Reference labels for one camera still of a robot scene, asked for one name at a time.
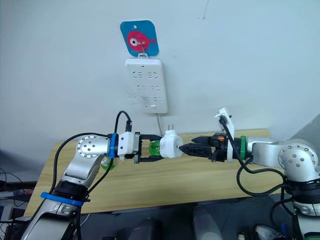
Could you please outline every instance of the red fish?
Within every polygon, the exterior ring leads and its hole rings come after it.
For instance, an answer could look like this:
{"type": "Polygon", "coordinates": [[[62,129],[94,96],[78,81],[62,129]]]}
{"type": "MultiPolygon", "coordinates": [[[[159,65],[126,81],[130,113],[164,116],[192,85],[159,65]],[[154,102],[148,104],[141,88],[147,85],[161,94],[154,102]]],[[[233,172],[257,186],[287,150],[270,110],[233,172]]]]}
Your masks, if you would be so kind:
{"type": "Polygon", "coordinates": [[[132,50],[143,53],[149,47],[150,43],[156,43],[156,39],[150,40],[140,31],[131,31],[126,37],[126,41],[132,50]]]}

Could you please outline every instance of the white cable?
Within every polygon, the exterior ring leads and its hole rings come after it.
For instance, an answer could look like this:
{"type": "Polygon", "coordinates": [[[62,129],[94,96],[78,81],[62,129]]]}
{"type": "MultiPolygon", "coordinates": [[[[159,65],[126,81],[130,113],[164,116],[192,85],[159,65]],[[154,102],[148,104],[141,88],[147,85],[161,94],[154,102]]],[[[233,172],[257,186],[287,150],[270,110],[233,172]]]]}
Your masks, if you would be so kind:
{"type": "Polygon", "coordinates": [[[160,126],[159,114],[156,113],[155,115],[156,115],[156,122],[158,123],[159,132],[160,132],[160,135],[161,135],[161,137],[162,137],[163,134],[162,134],[161,126],[160,126]]]}
{"type": "Polygon", "coordinates": [[[88,220],[88,218],[90,217],[91,213],[88,213],[88,215],[86,216],[86,218],[83,220],[83,222],[80,224],[80,228],[82,227],[83,224],[86,223],[86,221],[88,220]]]}

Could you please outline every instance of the black cable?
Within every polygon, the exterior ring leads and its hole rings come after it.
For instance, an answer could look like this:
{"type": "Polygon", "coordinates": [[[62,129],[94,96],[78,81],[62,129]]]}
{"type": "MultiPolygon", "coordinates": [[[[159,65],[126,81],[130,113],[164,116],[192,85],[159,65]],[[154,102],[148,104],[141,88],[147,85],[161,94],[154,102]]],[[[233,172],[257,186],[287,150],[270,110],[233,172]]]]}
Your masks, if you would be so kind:
{"type": "Polygon", "coordinates": [[[1,230],[1,232],[3,232],[3,234],[4,234],[4,239],[6,239],[6,238],[8,238],[8,236],[7,236],[7,234],[5,233],[5,231],[3,231],[2,230],[2,225],[3,224],[6,224],[6,223],[2,223],[1,225],[0,225],[0,230],[1,230]]]}
{"type": "Polygon", "coordinates": [[[233,153],[235,154],[236,159],[239,161],[240,165],[244,168],[244,170],[246,170],[246,171],[247,171],[248,173],[250,173],[250,174],[257,174],[257,173],[263,173],[263,172],[274,172],[274,173],[276,173],[276,174],[279,174],[279,175],[282,177],[283,181],[286,179],[285,175],[284,175],[281,171],[276,170],[276,169],[273,169],[273,168],[263,168],[263,169],[258,169],[258,170],[251,170],[251,169],[249,169],[249,168],[245,165],[245,163],[243,162],[243,160],[241,159],[240,154],[239,154],[239,152],[237,151],[237,147],[236,147],[236,144],[235,144],[235,142],[234,142],[234,139],[233,139],[233,137],[231,136],[231,133],[230,133],[227,125],[225,124],[225,122],[224,122],[221,118],[220,118],[219,122],[220,122],[220,124],[223,126],[223,128],[224,128],[224,130],[225,130],[225,132],[226,132],[226,135],[228,136],[228,140],[229,140],[229,142],[230,142],[230,144],[231,144],[231,146],[232,146],[232,148],[233,148],[233,153]]]}
{"type": "Polygon", "coordinates": [[[112,168],[113,163],[114,163],[114,159],[110,158],[110,162],[109,162],[109,166],[108,166],[107,170],[102,175],[102,177],[100,177],[100,179],[98,181],[96,181],[96,183],[88,190],[87,196],[89,196],[89,193],[91,193],[92,190],[95,189],[95,187],[105,178],[105,176],[107,176],[107,174],[109,173],[110,169],[112,168]]]}
{"type": "Polygon", "coordinates": [[[5,170],[3,168],[0,167],[0,170],[3,172],[4,174],[4,185],[1,187],[1,190],[4,189],[7,185],[7,173],[5,172],[5,170]]]}
{"type": "Polygon", "coordinates": [[[76,236],[77,240],[81,240],[81,226],[80,226],[80,216],[81,216],[81,206],[77,207],[77,213],[76,213],[76,236]]]}
{"type": "Polygon", "coordinates": [[[11,172],[8,172],[8,171],[6,171],[6,172],[3,172],[4,174],[10,174],[11,176],[14,176],[16,179],[18,179],[19,180],[19,182],[20,183],[24,183],[21,179],[20,179],[20,177],[18,177],[17,175],[14,175],[13,173],[11,173],[11,172]]]}
{"type": "MultiPolygon", "coordinates": [[[[284,187],[281,188],[280,200],[281,200],[281,201],[282,201],[282,200],[285,200],[285,188],[284,188],[284,187]]],[[[294,214],[292,213],[292,211],[290,211],[289,208],[287,208],[287,206],[286,206],[284,203],[282,203],[281,205],[282,205],[282,207],[284,208],[284,210],[286,210],[287,213],[291,215],[291,217],[294,216],[294,214]]]]}
{"type": "Polygon", "coordinates": [[[25,204],[26,202],[23,202],[23,203],[21,203],[20,205],[17,205],[16,204],[16,200],[15,199],[13,199],[13,204],[16,206],[16,207],[21,207],[23,204],[25,204]]]}
{"type": "Polygon", "coordinates": [[[97,135],[97,136],[101,136],[101,137],[108,137],[107,135],[105,134],[100,134],[100,133],[94,133],[94,132],[84,132],[84,133],[79,133],[79,134],[76,134],[72,137],[69,137],[67,140],[65,140],[61,145],[60,147],[58,148],[58,150],[56,151],[55,153],[55,156],[54,156],[54,160],[53,160],[53,179],[52,179],[52,185],[51,185],[51,188],[50,188],[50,191],[49,191],[49,194],[51,194],[53,192],[53,190],[55,189],[56,187],[56,183],[57,183],[57,168],[58,168],[58,157],[59,157],[59,154],[62,150],[62,148],[68,143],[70,142],[71,140],[73,139],[76,139],[78,137],[81,137],[81,136],[84,136],[84,135],[97,135]]]}
{"type": "Polygon", "coordinates": [[[119,122],[119,117],[121,114],[124,114],[127,118],[127,121],[126,121],[126,125],[125,125],[125,131],[126,132],[131,132],[132,130],[132,121],[131,121],[131,118],[129,116],[129,114],[126,112],[126,111],[119,111],[118,115],[116,116],[116,119],[115,119],[115,125],[114,125],[114,133],[117,133],[118,131],[118,122],[119,122]]]}
{"type": "Polygon", "coordinates": [[[283,199],[283,200],[280,200],[280,201],[277,201],[271,208],[270,210],[270,214],[269,214],[269,217],[270,217],[270,221],[273,225],[273,227],[278,230],[279,232],[281,232],[281,229],[277,226],[277,224],[275,223],[275,220],[274,220],[274,211],[275,209],[277,208],[277,206],[279,205],[282,205],[284,203],[288,203],[288,202],[291,202],[293,200],[292,197],[288,198],[288,199],[283,199]]]}
{"type": "MultiPolygon", "coordinates": [[[[248,165],[249,163],[251,163],[253,161],[254,157],[250,157],[245,163],[244,165],[248,165]]],[[[241,175],[241,172],[242,170],[244,169],[243,166],[241,166],[238,170],[238,172],[236,173],[236,183],[238,184],[239,188],[245,192],[246,194],[250,195],[250,196],[253,196],[253,197],[261,197],[261,196],[265,196],[265,195],[269,195],[269,194],[272,194],[274,191],[280,189],[280,188],[283,188],[283,187],[288,187],[290,188],[290,186],[288,184],[278,184],[276,186],[274,186],[273,188],[269,189],[268,191],[264,191],[264,192],[251,192],[251,191],[248,191],[247,189],[245,189],[242,184],[241,184],[241,181],[240,181],[240,175],[241,175]]]]}

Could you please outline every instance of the fish sticker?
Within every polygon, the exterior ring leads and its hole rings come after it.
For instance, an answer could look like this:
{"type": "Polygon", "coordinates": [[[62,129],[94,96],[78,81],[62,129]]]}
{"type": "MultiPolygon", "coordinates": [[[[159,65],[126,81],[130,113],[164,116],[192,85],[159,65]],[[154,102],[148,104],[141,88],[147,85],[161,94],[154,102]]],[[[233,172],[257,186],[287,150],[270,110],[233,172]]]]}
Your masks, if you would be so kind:
{"type": "Polygon", "coordinates": [[[131,31],[126,37],[126,41],[129,46],[138,53],[145,52],[150,43],[157,43],[157,40],[154,38],[150,40],[146,35],[140,31],[131,31]]]}
{"type": "Polygon", "coordinates": [[[137,57],[139,53],[156,56],[159,53],[156,29],[149,20],[124,21],[120,25],[128,52],[137,57]]]}

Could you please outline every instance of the floor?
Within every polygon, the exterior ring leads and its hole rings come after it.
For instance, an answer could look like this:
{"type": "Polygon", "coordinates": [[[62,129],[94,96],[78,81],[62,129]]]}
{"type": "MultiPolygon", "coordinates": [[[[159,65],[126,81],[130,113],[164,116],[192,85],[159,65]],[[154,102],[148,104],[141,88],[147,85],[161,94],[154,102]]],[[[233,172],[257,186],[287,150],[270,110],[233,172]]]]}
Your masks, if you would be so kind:
{"type": "MultiPolygon", "coordinates": [[[[93,213],[81,228],[82,239],[101,240],[117,236],[118,240],[127,240],[139,222],[153,217],[162,222],[164,240],[193,240],[193,209],[197,205],[203,206],[214,217],[224,240],[237,239],[238,232],[250,230],[255,224],[271,225],[269,211],[273,199],[279,200],[279,195],[93,213]]],[[[276,209],[274,219],[278,224],[286,223],[291,229],[291,218],[281,207],[276,209]]]]}

